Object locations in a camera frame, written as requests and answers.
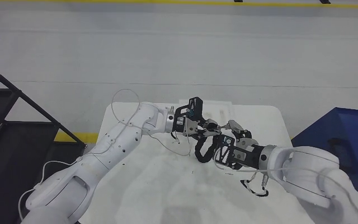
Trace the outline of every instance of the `cable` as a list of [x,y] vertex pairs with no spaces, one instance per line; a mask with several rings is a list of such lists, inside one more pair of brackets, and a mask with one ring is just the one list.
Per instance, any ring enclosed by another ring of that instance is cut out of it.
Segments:
[[[224,168],[221,168],[218,166],[218,164],[216,163],[216,157],[218,155],[218,152],[220,150],[217,150],[215,153],[214,153],[214,164],[217,168],[221,169],[221,170],[226,170]],[[348,197],[348,200],[349,202],[351,203],[351,205],[354,207],[354,209],[356,210],[356,212],[358,213],[358,208],[356,206],[356,204],[353,202],[352,198],[351,198],[351,194],[348,192],[348,190],[346,190],[340,183],[338,183],[337,181],[335,181],[333,178],[325,175],[325,174],[321,174],[320,172],[317,172],[315,170],[312,170],[312,169],[308,169],[308,168],[300,168],[300,167],[286,167],[286,168],[277,168],[277,169],[267,169],[267,170],[236,170],[236,172],[272,172],[272,171],[279,171],[279,170],[307,170],[307,171],[311,171],[311,172],[314,172],[315,174],[318,174],[320,176],[323,176],[325,178],[327,178],[328,180],[332,181],[333,183],[335,183],[337,186],[339,186],[344,192],[345,194],[347,195]]]
[[28,192],[31,192],[31,191],[33,191],[33,190],[35,190],[35,188],[32,188],[31,190],[25,191],[25,192],[22,194],[22,196],[20,196],[20,199],[18,200],[17,209],[18,209],[18,214],[19,214],[19,216],[20,216],[21,222],[23,221],[23,216],[22,216],[21,208],[20,208],[21,199],[22,199],[23,196],[25,196],[25,194],[27,194]]
[[71,164],[68,164],[68,163],[62,162],[62,161],[56,161],[56,160],[48,161],[48,162],[46,162],[46,163],[44,164],[44,166],[43,166],[43,173],[42,173],[42,177],[41,177],[40,182],[38,182],[32,189],[25,191],[25,192],[20,196],[20,199],[18,200],[17,209],[18,209],[18,214],[19,214],[19,216],[20,216],[21,221],[23,221],[23,216],[22,216],[21,208],[20,208],[22,197],[25,196],[25,194],[27,194],[28,192],[31,192],[31,191],[35,190],[39,185],[41,185],[41,184],[44,182],[44,178],[45,178],[45,167],[46,167],[47,164],[49,164],[49,163],[51,163],[51,162],[57,162],[57,163],[59,163],[59,164],[65,164],[65,165],[68,165],[68,166],[72,166],[73,164],[75,164],[75,163],[77,162],[77,160],[74,161],[74,162],[72,162]]
[[[132,93],[134,93],[134,94],[136,95],[136,98],[137,98],[137,101],[138,101],[138,106],[137,106],[135,112],[134,112],[134,113],[132,114],[132,116],[129,118],[129,120],[128,120],[127,123],[124,123],[123,121],[121,121],[120,119],[118,119],[118,117],[116,116],[116,114],[115,114],[115,112],[114,112],[114,109],[113,109],[114,97],[115,97],[120,91],[124,91],[124,90],[128,90],[128,91],[131,91]],[[121,130],[121,132],[116,136],[116,139],[122,134],[122,132],[126,129],[126,127],[129,126],[129,123],[130,123],[131,119],[132,119],[132,118],[134,117],[134,115],[138,112],[139,107],[140,107],[140,99],[139,99],[138,94],[137,94],[136,92],[134,92],[133,90],[129,89],[129,88],[124,88],[124,89],[118,90],[118,91],[113,95],[112,100],[111,100],[112,113],[113,113],[114,117],[117,119],[117,121],[118,121],[119,123],[125,125],[124,128]],[[169,151],[171,151],[171,152],[173,152],[173,153],[175,153],[175,154],[177,154],[177,155],[180,155],[180,156],[188,156],[188,155],[191,153],[191,146],[190,146],[190,140],[189,140],[189,136],[188,136],[188,135],[186,135],[186,137],[187,137],[188,144],[189,144],[189,153],[183,155],[183,154],[177,153],[177,152],[171,150],[170,148],[168,148],[167,146],[165,146],[158,138],[153,137],[152,135],[150,135],[149,132],[148,132],[148,130],[143,129],[142,127],[139,127],[139,126],[136,126],[136,125],[131,125],[131,126],[132,126],[132,127],[139,128],[140,130],[146,132],[147,135],[149,135],[151,138],[157,140],[164,148],[166,148],[167,150],[169,150]],[[107,151],[112,147],[112,145],[113,145],[113,143],[111,143],[111,144],[109,145],[109,147],[108,147],[106,150],[104,150],[103,152],[91,152],[91,154],[93,154],[93,155],[103,154],[103,153],[107,152]]]
[[[184,125],[184,126],[185,126],[185,129],[186,129],[186,133],[188,133],[188,127],[187,127],[186,123],[187,123],[187,122],[185,122],[185,125]],[[171,151],[171,152],[173,152],[173,153],[175,153],[175,154],[177,154],[177,155],[180,155],[180,156],[188,156],[188,155],[191,153],[190,140],[189,140],[189,137],[188,137],[187,134],[186,134],[186,137],[187,137],[188,143],[189,143],[189,152],[188,152],[187,154],[185,154],[185,155],[180,154],[180,153],[177,153],[177,152],[171,150],[170,148],[166,147],[158,138],[153,137],[153,136],[151,136],[150,134],[148,134],[148,135],[149,135],[151,138],[157,140],[162,146],[164,146],[164,148],[166,148],[167,150],[169,150],[169,151]]]

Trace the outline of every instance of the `floor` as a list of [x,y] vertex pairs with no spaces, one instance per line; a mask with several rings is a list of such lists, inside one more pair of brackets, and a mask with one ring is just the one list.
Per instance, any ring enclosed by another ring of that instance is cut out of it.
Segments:
[[[73,132],[98,133],[130,88],[273,105],[293,137],[335,106],[358,109],[357,10],[0,2],[0,73]],[[18,103],[8,119],[42,117]]]

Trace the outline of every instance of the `blue container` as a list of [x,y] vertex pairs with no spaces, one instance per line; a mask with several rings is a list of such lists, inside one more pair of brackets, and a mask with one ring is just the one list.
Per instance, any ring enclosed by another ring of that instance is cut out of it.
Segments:
[[334,108],[292,139],[292,145],[326,150],[340,159],[358,191],[358,110]]

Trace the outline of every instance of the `white tabletop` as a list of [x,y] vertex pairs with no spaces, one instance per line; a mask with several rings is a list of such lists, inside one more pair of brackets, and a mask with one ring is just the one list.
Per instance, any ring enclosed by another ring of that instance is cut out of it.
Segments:
[[[157,104],[159,106],[187,104]],[[119,118],[131,116],[137,103],[114,103]],[[203,117],[220,125],[236,120],[252,132],[260,145],[275,144],[291,147],[291,141],[280,111],[273,106],[232,105],[229,102],[204,101]],[[107,107],[99,138],[117,121]],[[169,134],[156,134],[166,146],[188,152],[181,144],[173,144]],[[211,144],[207,140],[203,148]],[[269,196],[252,195],[240,183],[251,173],[226,171],[215,167],[213,161],[198,162],[192,140],[190,156],[175,155],[157,141],[144,136],[141,144],[99,183],[92,203],[80,219],[81,223],[313,223],[297,199],[279,184],[268,182]],[[252,183],[260,190],[262,175]]]

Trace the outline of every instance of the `yellow line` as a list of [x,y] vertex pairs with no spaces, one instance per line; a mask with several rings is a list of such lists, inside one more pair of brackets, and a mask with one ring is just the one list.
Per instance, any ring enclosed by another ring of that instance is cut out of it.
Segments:
[[[97,133],[85,133],[85,132],[75,132],[74,135],[79,138],[84,143],[96,143],[98,134]],[[64,132],[57,133],[55,137],[57,142],[75,142],[70,136]]]
[[154,3],[154,4],[201,4],[201,5],[212,5],[212,6],[358,8],[358,4],[210,2],[210,1],[204,2],[204,1],[180,1],[180,0],[0,0],[0,2],[80,2],[80,3],[147,3],[147,4]]

